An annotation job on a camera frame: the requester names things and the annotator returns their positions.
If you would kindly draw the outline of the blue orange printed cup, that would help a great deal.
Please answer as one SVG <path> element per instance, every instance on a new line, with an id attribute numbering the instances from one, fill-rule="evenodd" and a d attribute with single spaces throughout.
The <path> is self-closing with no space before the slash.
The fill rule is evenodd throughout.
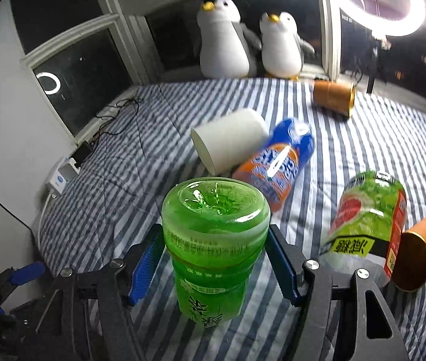
<path id="1" fill-rule="evenodd" d="M 275 127 L 266 144 L 235 170 L 233 178 L 259 189 L 271 211 L 277 212 L 315 147 L 310 125 L 287 118 Z"/>

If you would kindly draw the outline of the large penguin plush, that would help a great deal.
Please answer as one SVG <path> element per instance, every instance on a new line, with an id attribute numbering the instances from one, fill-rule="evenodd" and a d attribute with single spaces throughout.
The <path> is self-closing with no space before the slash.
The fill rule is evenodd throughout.
<path id="1" fill-rule="evenodd" d="M 233 0 L 203 2 L 197 25 L 203 77 L 246 78 L 257 74 L 256 55 L 262 50 L 262 41 L 242 22 Z"/>

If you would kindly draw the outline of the brown paper cup far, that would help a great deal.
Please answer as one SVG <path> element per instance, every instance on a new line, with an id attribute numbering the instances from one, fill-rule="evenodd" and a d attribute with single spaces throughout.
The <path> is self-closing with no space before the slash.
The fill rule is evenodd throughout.
<path id="1" fill-rule="evenodd" d="M 356 98 L 356 87 L 351 83 L 315 80 L 313 102 L 322 108 L 351 117 Z"/>

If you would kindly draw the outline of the green translucent cup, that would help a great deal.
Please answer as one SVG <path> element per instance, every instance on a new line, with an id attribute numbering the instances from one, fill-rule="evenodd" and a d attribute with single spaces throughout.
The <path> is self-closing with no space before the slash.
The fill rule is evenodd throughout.
<path id="1" fill-rule="evenodd" d="M 180 310 L 207 329 L 237 317 L 271 219 L 256 187 L 232 178 L 194 178 L 162 207 Z"/>

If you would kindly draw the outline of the blue white striped quilt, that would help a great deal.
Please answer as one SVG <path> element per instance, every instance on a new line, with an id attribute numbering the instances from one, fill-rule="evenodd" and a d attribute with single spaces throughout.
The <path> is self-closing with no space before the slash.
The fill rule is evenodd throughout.
<path id="1" fill-rule="evenodd" d="M 195 126 L 238 108 L 257 110 L 269 127 L 288 117 L 308 122 L 316 151 L 285 209 L 273 216 L 289 242 L 313 258 L 346 182 L 385 170 L 404 185 L 406 223 L 426 217 L 426 113 L 375 94 L 358 94 L 342 119 L 312 105 L 312 86 L 270 78 L 137 86 L 133 102 L 109 125 L 94 153 L 42 222 L 40 251 L 53 273 L 103 267 L 157 223 L 163 198 L 206 169 L 190 138 Z M 426 283 L 384 291 L 413 360 L 426 360 Z"/>

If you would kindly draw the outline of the white power strip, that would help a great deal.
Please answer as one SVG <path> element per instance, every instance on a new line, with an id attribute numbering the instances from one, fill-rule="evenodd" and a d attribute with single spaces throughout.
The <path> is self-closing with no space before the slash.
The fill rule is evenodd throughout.
<path id="1" fill-rule="evenodd" d="M 76 166 L 76 160 L 72 157 L 63 157 L 50 171 L 45 186 L 53 197 L 60 196 L 64 192 L 66 184 L 78 175 L 79 168 Z"/>

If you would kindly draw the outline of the brown paper cup near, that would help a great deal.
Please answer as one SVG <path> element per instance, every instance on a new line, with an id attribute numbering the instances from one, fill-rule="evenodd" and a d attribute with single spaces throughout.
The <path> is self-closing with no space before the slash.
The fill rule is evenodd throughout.
<path id="1" fill-rule="evenodd" d="M 426 283 L 426 217 L 402 232 L 391 280 L 402 292 L 418 291 Z"/>

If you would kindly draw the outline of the brown paper cup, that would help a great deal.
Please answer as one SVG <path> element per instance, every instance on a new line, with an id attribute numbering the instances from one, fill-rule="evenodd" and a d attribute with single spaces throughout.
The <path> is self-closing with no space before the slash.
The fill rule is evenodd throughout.
<path id="1" fill-rule="evenodd" d="M 313 102 L 322 108 L 351 117 L 356 98 L 356 87 L 351 83 L 315 80 Z"/>
<path id="2" fill-rule="evenodd" d="M 391 280 L 402 292 L 418 291 L 426 283 L 426 217 L 402 232 Z"/>

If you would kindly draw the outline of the small penguin plush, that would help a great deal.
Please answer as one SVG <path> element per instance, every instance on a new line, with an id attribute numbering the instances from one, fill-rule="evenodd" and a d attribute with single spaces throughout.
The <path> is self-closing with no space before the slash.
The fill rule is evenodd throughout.
<path id="1" fill-rule="evenodd" d="M 315 48 L 298 33 L 295 18 L 288 12 L 263 13 L 260 17 L 262 63 L 269 77 L 298 80 L 303 70 L 304 53 Z"/>

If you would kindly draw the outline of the black tripod stand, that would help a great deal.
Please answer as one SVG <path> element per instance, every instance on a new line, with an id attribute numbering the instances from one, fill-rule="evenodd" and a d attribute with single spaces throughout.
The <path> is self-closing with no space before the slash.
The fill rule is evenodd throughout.
<path id="1" fill-rule="evenodd" d="M 368 74 L 368 82 L 366 86 L 366 93 L 373 93 L 373 86 L 375 79 L 382 70 L 381 54 L 383 51 L 391 49 L 391 42 L 386 38 L 379 38 L 372 36 L 369 41 L 364 42 L 361 47 L 357 47 L 353 53 L 353 70 L 351 71 L 350 78 L 355 81 L 357 86 L 364 74 Z"/>

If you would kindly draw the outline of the white window frame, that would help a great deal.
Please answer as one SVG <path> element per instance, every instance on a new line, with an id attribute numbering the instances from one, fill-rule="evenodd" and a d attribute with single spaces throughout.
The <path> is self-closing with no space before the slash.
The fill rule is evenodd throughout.
<path id="1" fill-rule="evenodd" d="M 35 69 L 77 42 L 103 30 L 110 32 L 127 73 L 135 84 L 151 83 L 164 66 L 146 17 L 184 0 L 13 0 L 12 11 L 25 55 Z M 339 5 L 318 0 L 321 26 L 321 66 L 336 80 L 340 73 Z"/>

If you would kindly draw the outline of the black power adapter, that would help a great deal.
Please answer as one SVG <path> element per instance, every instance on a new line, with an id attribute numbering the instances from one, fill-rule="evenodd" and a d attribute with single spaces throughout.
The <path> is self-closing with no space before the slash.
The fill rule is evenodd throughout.
<path id="1" fill-rule="evenodd" d="M 70 159 L 73 159 L 75 166 L 80 168 L 92 153 L 93 146 L 88 141 L 82 141 L 79 147 L 70 155 Z"/>

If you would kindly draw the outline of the white paper cup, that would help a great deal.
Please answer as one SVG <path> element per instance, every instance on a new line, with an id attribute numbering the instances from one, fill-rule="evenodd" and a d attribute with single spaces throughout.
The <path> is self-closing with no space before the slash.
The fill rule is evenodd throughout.
<path id="1" fill-rule="evenodd" d="M 241 108 L 192 128 L 190 137 L 206 170 L 217 176 L 260 150 L 269 137 L 269 129 L 259 112 Z"/>

